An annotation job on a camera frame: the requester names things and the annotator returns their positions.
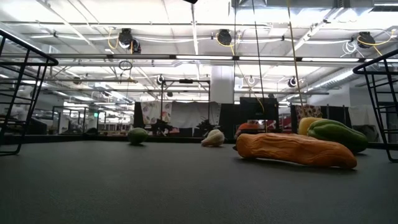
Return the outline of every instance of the ceiling light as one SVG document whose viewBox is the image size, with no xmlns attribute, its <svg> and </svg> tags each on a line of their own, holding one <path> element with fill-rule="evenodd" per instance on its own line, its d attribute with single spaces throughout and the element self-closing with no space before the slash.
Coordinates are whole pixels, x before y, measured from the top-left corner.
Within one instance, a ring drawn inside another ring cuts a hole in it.
<svg viewBox="0 0 398 224">
<path fill-rule="evenodd" d="M 115 103 L 94 103 L 95 105 L 115 105 Z"/>
<path fill-rule="evenodd" d="M 253 76 L 250 76 L 250 78 L 248 79 L 248 83 L 249 84 L 254 84 L 254 78 L 253 78 Z"/>
<path fill-rule="evenodd" d="M 240 60 L 259 60 L 259 57 L 239 57 Z M 292 57 L 260 57 L 260 60 L 265 61 L 293 61 Z"/>
<path fill-rule="evenodd" d="M 78 100 L 83 100 L 83 101 L 92 101 L 93 100 L 90 97 L 85 97 L 85 96 L 74 96 L 74 98 L 76 98 Z"/>
<path fill-rule="evenodd" d="M 68 95 L 66 95 L 66 94 L 64 94 L 64 93 L 61 93 L 61 92 L 59 92 L 59 91 L 56 91 L 55 93 L 58 94 L 58 95 L 61 95 L 61 96 L 68 96 Z"/>
<path fill-rule="evenodd" d="M 365 62 L 370 62 L 371 60 L 374 60 L 374 59 L 375 59 L 375 58 L 369 58 L 369 59 L 366 59 Z M 392 58 L 392 59 L 386 59 L 386 60 L 387 60 L 387 62 L 389 62 L 389 63 L 398 62 L 398 59 L 394 59 L 394 58 Z"/>
<path fill-rule="evenodd" d="M 358 58 L 303 58 L 303 62 L 358 62 Z"/>
<path fill-rule="evenodd" d="M 186 60 L 232 60 L 229 56 L 194 56 L 194 55 L 177 55 L 177 59 Z"/>
<path fill-rule="evenodd" d="M 109 52 L 111 54 L 114 54 L 114 52 L 111 49 L 105 49 L 106 52 Z"/>
<path fill-rule="evenodd" d="M 116 97 L 117 99 L 127 99 L 125 96 L 122 94 L 116 92 L 116 91 L 111 91 L 112 96 Z"/>
<path fill-rule="evenodd" d="M 68 103 L 68 102 L 63 102 L 64 106 L 82 106 L 82 107 L 88 107 L 86 104 L 74 104 L 74 103 Z"/>
<path fill-rule="evenodd" d="M 26 81 L 22 81 L 23 83 L 27 83 L 27 84 L 36 84 L 36 81 L 31 81 L 31 80 L 26 80 Z"/>
<path fill-rule="evenodd" d="M 16 35 L 11 34 L 11 33 L 7 32 L 7 31 L 5 31 L 4 29 L 0 29 L 0 30 L 3 31 L 3 32 L 5 32 L 5 33 L 7 33 L 8 35 L 13 36 L 13 38 L 16 38 L 16 39 L 22 41 L 23 43 L 25 43 L 25 44 L 27 44 L 27 45 L 29 45 L 29 46 L 31 46 L 31 47 L 34 47 L 34 48 L 37 49 L 38 51 L 43 52 L 43 51 L 40 50 L 38 47 L 33 46 L 32 44 L 30 44 L 30 43 L 28 43 L 28 42 L 22 40 L 21 38 L 17 37 Z"/>
<path fill-rule="evenodd" d="M 29 38 L 39 39 L 39 38 L 49 38 L 49 37 L 54 37 L 54 36 L 53 35 L 33 35 L 33 36 L 30 36 Z"/>
<path fill-rule="evenodd" d="M 374 6 L 398 6 L 398 3 L 380 3 L 374 4 Z"/>
</svg>

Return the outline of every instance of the fluorescent light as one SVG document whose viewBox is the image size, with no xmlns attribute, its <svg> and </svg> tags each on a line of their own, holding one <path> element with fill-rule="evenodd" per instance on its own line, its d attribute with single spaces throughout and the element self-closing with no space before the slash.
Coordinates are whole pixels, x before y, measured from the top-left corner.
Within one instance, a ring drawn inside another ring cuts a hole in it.
<svg viewBox="0 0 398 224">
<path fill-rule="evenodd" d="M 329 79 L 328 81 L 325 81 L 325 82 L 323 82 L 323 83 L 321 83 L 321 84 L 318 84 L 318 85 L 314 86 L 314 88 L 321 87 L 321 86 L 323 86 L 323 85 L 325 85 L 325 84 L 327 84 L 327 83 L 330 83 L 330 82 L 336 82 L 336 81 L 343 80 L 343 79 L 345 79 L 345 78 L 351 76 L 352 74 L 353 74 L 352 71 L 348 71 L 348 72 L 346 72 L 346 73 L 343 73 L 343 74 L 341 74 L 341 75 L 336 76 L 335 78 L 331 78 L 331 79 Z"/>
<path fill-rule="evenodd" d="M 54 37 L 54 36 L 53 35 L 34 35 L 34 36 L 30 36 L 29 38 L 39 39 L 39 38 L 49 38 L 49 37 Z"/>
<path fill-rule="evenodd" d="M 91 101 L 91 100 L 93 100 L 90 97 L 85 97 L 85 96 L 74 96 L 74 98 L 76 98 L 78 100 L 83 100 L 83 101 Z"/>
<path fill-rule="evenodd" d="M 94 103 L 95 105 L 115 105 L 115 103 Z"/>
<path fill-rule="evenodd" d="M 106 52 L 110 52 L 111 54 L 114 54 L 114 52 L 111 49 L 105 49 Z"/>
<path fill-rule="evenodd" d="M 259 57 L 239 57 L 240 60 L 259 60 Z M 260 60 L 265 61 L 293 61 L 292 57 L 260 57 Z"/>
<path fill-rule="evenodd" d="M 108 87 L 106 87 L 105 82 L 94 83 L 94 87 L 101 87 L 104 88 L 105 90 L 109 89 Z"/>
<path fill-rule="evenodd" d="M 303 58 L 303 62 L 357 62 L 358 58 Z"/>
<path fill-rule="evenodd" d="M 382 3 L 382 4 L 375 4 L 374 6 L 398 6 L 398 3 Z"/>
<path fill-rule="evenodd" d="M 36 81 L 30 81 L 30 80 L 27 80 L 27 81 L 22 81 L 23 83 L 27 83 L 27 84 L 36 84 Z"/>
<path fill-rule="evenodd" d="M 38 47 L 33 46 L 32 44 L 30 44 L 30 43 L 28 43 L 28 42 L 22 40 L 21 38 L 17 37 L 16 35 L 11 34 L 11 33 L 7 32 L 7 31 L 5 31 L 4 29 L 0 29 L 0 30 L 3 31 L 3 32 L 5 32 L 5 33 L 7 33 L 7 34 L 9 34 L 9 35 L 11 35 L 11 36 L 13 36 L 13 37 L 15 37 L 15 38 L 17 38 L 18 40 L 22 41 L 22 42 L 25 43 L 25 44 L 27 44 L 27 45 L 29 45 L 29 46 L 31 46 L 31 47 L 34 47 L 35 49 L 39 50 L 40 52 L 43 52 L 43 51 L 40 50 Z"/>
<path fill-rule="evenodd" d="M 370 58 L 370 59 L 366 59 L 365 62 L 370 62 L 371 60 L 373 60 L 374 58 Z M 395 58 L 391 58 L 391 59 L 387 59 L 387 62 L 389 63 L 394 63 L 394 62 L 398 62 L 398 59 Z"/>
<path fill-rule="evenodd" d="M 195 56 L 195 55 L 178 55 L 177 59 L 187 60 L 232 60 L 229 56 Z"/>
<path fill-rule="evenodd" d="M 64 93 L 61 93 L 61 92 L 59 92 L 59 91 L 56 91 L 56 94 L 61 95 L 61 96 L 68 96 L 68 95 L 66 95 L 66 94 L 64 94 Z"/>
<path fill-rule="evenodd" d="M 123 96 L 122 94 L 116 92 L 116 91 L 111 91 L 111 95 L 118 98 L 118 99 L 127 99 L 125 96 Z"/>
<path fill-rule="evenodd" d="M 68 103 L 68 102 L 63 102 L 64 106 L 80 106 L 80 107 L 88 107 L 88 105 L 85 104 L 74 104 L 74 103 Z"/>
</svg>

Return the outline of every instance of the green melon toy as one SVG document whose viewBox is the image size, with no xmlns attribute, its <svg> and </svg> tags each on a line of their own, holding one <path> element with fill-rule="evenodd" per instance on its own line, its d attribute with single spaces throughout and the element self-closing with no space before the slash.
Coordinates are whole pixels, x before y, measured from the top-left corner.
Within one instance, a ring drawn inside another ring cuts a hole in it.
<svg viewBox="0 0 398 224">
<path fill-rule="evenodd" d="M 133 128 L 127 135 L 129 141 L 133 145 L 140 144 L 148 138 L 148 133 L 143 128 Z"/>
</svg>

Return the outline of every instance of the black metal ladder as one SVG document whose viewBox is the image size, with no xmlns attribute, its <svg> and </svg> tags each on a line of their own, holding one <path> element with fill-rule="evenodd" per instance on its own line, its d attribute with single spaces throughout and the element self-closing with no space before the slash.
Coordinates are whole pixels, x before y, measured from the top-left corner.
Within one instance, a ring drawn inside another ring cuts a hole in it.
<svg viewBox="0 0 398 224">
<path fill-rule="evenodd" d="M 370 62 L 366 62 L 366 63 L 354 68 L 354 70 L 353 70 L 353 72 L 355 74 L 365 75 L 366 84 L 368 86 L 369 96 L 370 96 L 370 99 L 372 102 L 374 115 L 376 117 L 377 125 L 378 125 L 378 128 L 381 133 L 384 148 L 386 149 L 388 159 L 391 162 L 398 162 L 398 159 L 394 159 L 391 157 L 390 149 L 392 149 L 392 145 L 388 143 L 386 134 L 398 134 L 398 129 L 384 129 L 382 114 L 389 113 L 389 114 L 396 114 L 398 116 L 398 103 L 397 103 L 397 96 L 396 96 L 396 94 L 398 94 L 398 93 L 394 90 L 394 86 L 393 86 L 393 84 L 395 82 L 398 82 L 398 79 L 395 80 L 392 78 L 392 76 L 398 75 L 398 72 L 390 71 L 389 67 L 388 67 L 388 64 L 390 63 L 389 58 L 391 58 L 395 55 L 398 55 L 398 49 L 394 50 L 388 54 L 385 54 L 381 57 L 375 58 L 374 60 L 371 60 Z M 384 71 L 367 70 L 368 67 L 373 66 L 375 64 L 383 65 L 385 70 Z M 375 75 L 377 75 L 377 76 L 384 75 L 387 78 L 387 82 L 376 84 L 375 79 L 374 79 Z M 377 90 L 377 88 L 386 86 L 386 85 L 389 86 L 389 88 L 390 88 L 389 91 L 378 91 Z M 389 106 L 380 105 L 380 102 L 379 102 L 380 94 L 391 94 L 392 100 L 393 100 L 393 105 L 389 105 Z M 395 111 L 381 111 L 381 110 L 385 110 L 388 108 L 394 108 Z"/>
<path fill-rule="evenodd" d="M 22 127 L 21 140 L 18 144 L 17 149 L 15 151 L 0 150 L 0 156 L 8 156 L 8 155 L 18 154 L 19 151 L 21 150 L 21 146 L 24 141 L 25 134 L 29 127 L 29 123 L 31 121 L 32 114 L 34 112 L 34 108 L 36 106 L 36 102 L 39 97 L 40 89 L 43 84 L 43 80 L 44 80 L 44 76 L 45 76 L 47 67 L 58 65 L 58 61 L 56 59 L 52 58 L 51 56 L 41 52 L 39 49 L 35 48 L 34 46 L 31 46 L 30 44 L 14 37 L 13 35 L 5 32 L 1 29 L 0 29 L 0 37 L 2 37 L 1 42 L 0 42 L 0 67 L 10 70 L 12 72 L 18 73 L 18 78 L 15 83 L 0 82 L 0 84 L 2 84 L 2 85 L 12 85 L 11 87 L 13 87 L 13 88 L 8 88 L 7 90 L 0 90 L 0 91 L 8 91 L 8 92 L 12 93 L 12 94 L 8 94 L 8 93 L 0 92 L 0 96 L 5 96 L 5 97 L 11 98 L 10 102 L 0 102 L 0 104 L 2 104 L 2 105 L 9 105 L 6 116 L 4 118 L 0 118 L 0 128 L 1 128 L 1 130 L 0 130 L 0 147 L 4 143 L 4 136 L 5 136 L 6 131 L 8 129 L 10 129 L 9 126 L 21 126 Z M 26 49 L 26 53 L 25 53 L 23 62 L 16 62 L 15 60 L 6 60 L 6 58 L 1 57 L 6 40 L 10 40 L 11 42 L 18 44 Z M 40 60 L 37 60 L 34 62 L 30 61 L 29 55 L 32 53 L 37 54 L 37 55 L 41 56 L 42 58 Z M 25 72 L 26 66 L 37 67 L 37 73 L 35 75 L 26 73 Z M 24 77 L 29 77 L 29 80 L 32 80 L 32 83 L 22 83 L 22 78 L 24 78 Z M 20 86 L 32 86 L 33 87 L 30 98 L 18 96 L 18 91 L 20 90 Z M 20 121 L 18 119 L 14 119 L 11 116 L 12 107 L 14 105 L 29 106 L 29 109 L 27 110 L 27 116 L 26 116 L 25 121 Z"/>
</svg>

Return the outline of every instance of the metal frame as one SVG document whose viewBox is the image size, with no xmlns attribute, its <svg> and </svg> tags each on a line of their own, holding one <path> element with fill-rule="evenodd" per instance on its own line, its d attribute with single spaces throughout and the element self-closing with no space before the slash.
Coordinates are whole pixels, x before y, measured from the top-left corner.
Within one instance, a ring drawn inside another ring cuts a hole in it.
<svg viewBox="0 0 398 224">
<path fill-rule="evenodd" d="M 398 93 L 394 91 L 394 87 L 393 87 L 393 84 L 395 82 L 398 82 L 398 80 L 392 79 L 392 76 L 398 75 L 398 72 L 390 71 L 389 67 L 388 67 L 388 62 L 387 62 L 388 58 L 391 58 L 396 55 L 398 55 L 398 49 L 394 50 L 392 52 L 389 52 L 388 54 L 385 54 L 383 56 L 380 56 L 378 58 L 375 58 L 374 60 L 371 60 L 370 62 L 366 62 L 363 65 L 357 66 L 353 69 L 353 72 L 355 74 L 365 75 L 366 84 L 368 86 L 368 91 L 369 91 L 369 96 L 372 101 L 374 115 L 376 117 L 377 125 L 378 125 L 380 133 L 381 133 L 383 144 L 386 149 L 388 159 L 394 163 L 398 162 L 398 159 L 394 159 L 391 157 L 390 149 L 392 149 L 392 144 L 388 143 L 386 134 L 396 134 L 396 133 L 398 133 L 398 129 L 384 129 L 381 114 L 382 113 L 394 113 L 398 116 L 398 102 L 397 102 L 397 97 L 396 97 L 396 94 L 398 94 Z M 372 71 L 372 70 L 368 71 L 367 70 L 368 67 L 373 66 L 375 63 L 379 63 L 379 62 L 383 63 L 385 71 Z M 384 83 L 376 85 L 376 82 L 374 79 L 375 75 L 387 76 L 388 82 L 384 82 Z M 377 87 L 381 87 L 381 86 L 385 86 L 385 85 L 388 85 L 390 87 L 390 91 L 377 91 Z M 394 104 L 390 105 L 390 106 L 381 106 L 381 103 L 379 102 L 379 98 L 377 96 L 378 94 L 391 94 Z M 386 108 L 395 108 L 396 110 L 388 111 L 388 112 L 381 111 Z"/>
<path fill-rule="evenodd" d="M 77 111 L 79 112 L 78 115 L 78 123 L 80 123 L 80 110 L 74 110 L 74 109 L 70 109 L 71 106 L 53 106 L 52 107 L 52 119 L 54 120 L 54 114 L 55 114 L 55 109 L 56 108 L 60 108 L 60 109 L 65 109 L 65 110 L 69 110 L 69 115 L 72 111 Z M 105 114 L 105 121 L 104 124 L 106 124 L 106 111 L 101 111 L 101 110 L 88 110 L 87 107 L 84 107 L 84 112 L 83 112 L 83 126 L 82 126 L 82 132 L 84 134 L 85 132 L 85 124 L 86 124 L 86 113 L 90 113 L 90 112 L 97 112 L 98 113 L 98 117 L 97 117 L 97 134 L 98 134 L 98 124 L 100 122 L 100 113 L 104 113 Z M 58 119 L 58 134 L 59 134 L 59 126 L 60 126 L 60 119 Z"/>
<path fill-rule="evenodd" d="M 47 70 L 48 66 L 56 66 L 58 65 L 58 61 L 43 53 L 42 51 L 40 51 L 39 49 L 37 49 L 36 47 L 28 44 L 27 42 L 24 42 L 21 39 L 18 39 L 17 37 L 14 37 L 13 35 L 3 31 L 0 29 L 0 36 L 2 36 L 2 40 L 0 43 L 0 58 L 1 58 L 1 54 L 2 54 L 2 50 L 4 49 L 4 45 L 6 43 L 6 40 L 9 40 L 17 45 L 20 45 L 21 47 L 26 49 L 26 53 L 24 55 L 24 61 L 23 62 L 15 62 L 15 61 L 10 61 L 10 62 L 5 62 L 5 61 L 0 61 L 0 65 L 2 65 L 2 67 L 6 67 L 6 66 L 18 66 L 19 70 L 14 70 L 15 72 L 18 72 L 18 79 L 16 83 L 12 83 L 15 84 L 14 90 L 13 90 L 13 94 L 6 94 L 6 93 L 0 93 L 0 95 L 2 96 L 8 96 L 11 97 L 11 102 L 0 102 L 0 104 L 4 104 L 4 105 L 9 105 L 8 107 L 8 111 L 7 111 L 7 115 L 5 117 L 5 119 L 3 120 L 3 123 L 0 125 L 1 127 L 1 131 L 0 131 L 0 146 L 3 143 L 3 138 L 4 138 L 4 134 L 6 132 L 6 130 L 8 129 L 7 125 L 9 124 L 9 122 L 15 122 L 13 120 L 11 120 L 11 111 L 12 111 L 12 107 L 14 105 L 29 105 L 29 109 L 27 111 L 27 117 L 25 121 L 17 121 L 18 123 L 15 123 L 15 125 L 21 125 L 22 126 L 22 132 L 21 132 L 21 141 L 18 144 L 18 147 L 15 151 L 0 151 L 0 156 L 9 156 L 9 155 L 16 155 L 19 153 L 19 151 L 21 150 L 21 146 L 24 142 L 24 138 L 25 138 L 25 134 L 27 131 L 27 128 L 29 127 L 29 123 L 30 120 L 32 118 L 32 114 L 34 112 L 34 108 L 36 106 L 36 102 L 37 99 L 39 97 L 39 93 L 40 93 L 40 89 L 42 87 L 43 84 L 43 79 L 45 76 L 45 72 Z M 42 61 L 41 62 L 30 62 L 29 61 L 29 56 L 30 53 L 35 53 L 36 55 L 41 56 Z M 36 75 L 28 75 L 25 74 L 25 68 L 26 66 L 38 66 L 37 68 L 37 74 Z M 28 76 L 30 78 L 33 79 L 33 81 L 35 81 L 34 84 L 31 84 L 32 86 L 34 86 L 34 89 L 32 91 L 32 96 L 31 98 L 24 98 L 21 96 L 17 96 L 17 92 L 19 91 L 19 87 L 21 86 L 21 80 L 23 76 Z M 29 103 L 16 103 L 15 100 L 16 99 L 22 99 L 22 100 L 26 100 Z"/>
<path fill-rule="evenodd" d="M 207 112 L 207 119 L 209 120 L 209 123 L 210 123 L 210 81 L 209 80 L 178 80 L 178 81 L 176 81 L 176 80 L 162 80 L 162 84 L 161 84 L 161 86 L 162 86 L 162 88 L 161 88 L 161 91 L 160 91 L 160 94 L 161 94 L 161 96 L 160 96 L 160 120 L 161 121 L 163 121 L 163 118 L 162 118 L 162 111 L 163 111 L 163 95 L 164 95 L 164 85 L 167 83 L 167 82 L 171 82 L 171 84 L 169 85 L 169 87 L 170 86 L 172 86 L 175 82 L 179 82 L 179 83 L 181 83 L 181 82 L 184 82 L 184 81 L 189 81 L 189 82 L 192 82 L 192 83 L 194 83 L 194 82 L 196 82 L 196 83 L 198 83 L 203 89 L 205 89 L 205 91 L 209 94 L 209 97 L 208 97 L 208 112 Z M 207 84 L 209 84 L 209 90 L 206 90 L 206 88 L 202 85 L 202 84 L 200 84 L 200 83 L 207 83 Z"/>
</svg>

